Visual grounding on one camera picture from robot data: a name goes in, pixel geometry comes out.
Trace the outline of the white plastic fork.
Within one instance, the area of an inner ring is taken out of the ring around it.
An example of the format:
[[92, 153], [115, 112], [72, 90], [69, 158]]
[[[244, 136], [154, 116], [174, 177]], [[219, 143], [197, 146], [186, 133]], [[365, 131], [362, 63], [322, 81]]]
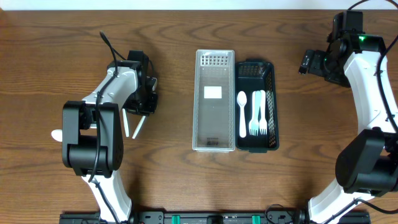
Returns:
[[255, 91], [256, 92], [256, 111], [255, 111], [255, 120], [254, 120], [254, 129], [256, 130], [255, 136], [257, 136], [258, 134], [258, 130], [259, 130], [259, 110], [260, 110], [260, 106], [261, 106], [261, 92]]
[[255, 111], [256, 111], [256, 92], [253, 91], [252, 93], [252, 98], [251, 98], [251, 120], [249, 122], [249, 133], [251, 136], [254, 136], [256, 133], [256, 130], [254, 129], [254, 120], [255, 120]]
[[261, 90], [260, 92], [261, 92], [261, 107], [260, 107], [261, 118], [259, 121], [259, 129], [261, 134], [266, 135], [267, 134], [266, 92], [264, 90]]

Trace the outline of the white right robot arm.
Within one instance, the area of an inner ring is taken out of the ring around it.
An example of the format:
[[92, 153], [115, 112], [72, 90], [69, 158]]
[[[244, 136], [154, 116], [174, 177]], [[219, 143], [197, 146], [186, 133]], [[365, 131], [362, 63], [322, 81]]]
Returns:
[[308, 50], [300, 73], [351, 88], [358, 135], [338, 155], [335, 179], [308, 201], [298, 220], [338, 223], [357, 205], [397, 191], [397, 104], [380, 36], [358, 30], [332, 32], [326, 51]]

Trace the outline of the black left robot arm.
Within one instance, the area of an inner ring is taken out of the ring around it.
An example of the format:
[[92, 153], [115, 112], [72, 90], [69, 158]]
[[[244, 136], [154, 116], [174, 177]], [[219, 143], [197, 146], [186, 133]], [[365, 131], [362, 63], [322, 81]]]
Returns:
[[133, 202], [119, 168], [123, 138], [135, 138], [141, 129], [129, 128], [128, 113], [142, 118], [154, 112], [157, 78], [133, 65], [110, 65], [104, 80], [80, 101], [67, 101], [62, 129], [52, 137], [62, 143], [62, 161], [90, 187], [99, 205], [96, 213], [64, 213], [60, 223], [132, 223]]

